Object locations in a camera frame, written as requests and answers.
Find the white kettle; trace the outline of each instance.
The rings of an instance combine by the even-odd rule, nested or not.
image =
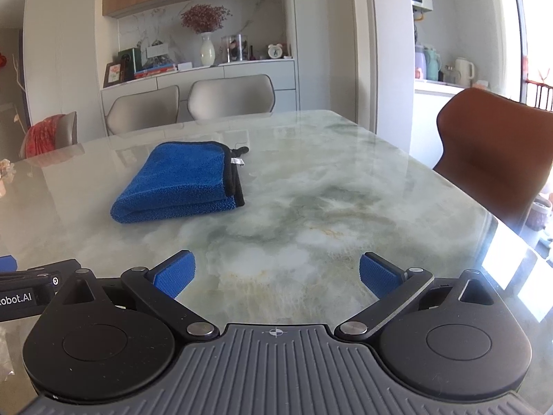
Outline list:
[[[471,87],[471,80],[473,80],[476,75],[475,65],[464,57],[458,57],[455,59],[455,70],[459,72],[456,84],[463,87]]]

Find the white vase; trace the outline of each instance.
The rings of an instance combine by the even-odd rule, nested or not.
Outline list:
[[[211,41],[211,33],[202,33],[202,47],[200,54],[204,66],[212,66],[215,63],[215,47]]]

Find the gray chair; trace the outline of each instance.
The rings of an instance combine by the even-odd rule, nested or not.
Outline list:
[[[179,87],[173,85],[158,91],[120,96],[106,116],[111,134],[176,123],[179,115]]]
[[[19,157],[21,159],[27,158],[25,147],[27,145],[28,135],[29,131],[27,131],[27,134],[25,134],[23,144],[21,144],[21,148],[19,150]],[[56,150],[60,150],[65,147],[71,147],[71,145],[76,145],[77,143],[77,113],[71,112],[69,114],[65,114],[57,122],[55,140]]]
[[[275,91],[266,74],[197,81],[188,97],[194,120],[262,114],[274,106]]]

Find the stack of books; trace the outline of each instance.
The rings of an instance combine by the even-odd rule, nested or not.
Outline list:
[[[156,74],[162,74],[167,72],[176,72],[177,68],[175,64],[165,64],[153,68],[147,68],[146,70],[140,70],[134,74],[134,79],[145,78],[147,76],[154,76]]]

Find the silver screw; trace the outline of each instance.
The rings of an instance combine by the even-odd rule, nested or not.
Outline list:
[[[367,325],[360,321],[346,321],[340,325],[340,330],[347,335],[363,335],[368,331]]]
[[[194,337],[206,337],[214,333],[215,326],[204,321],[197,321],[196,323],[189,324],[186,330],[190,335],[194,335]]]

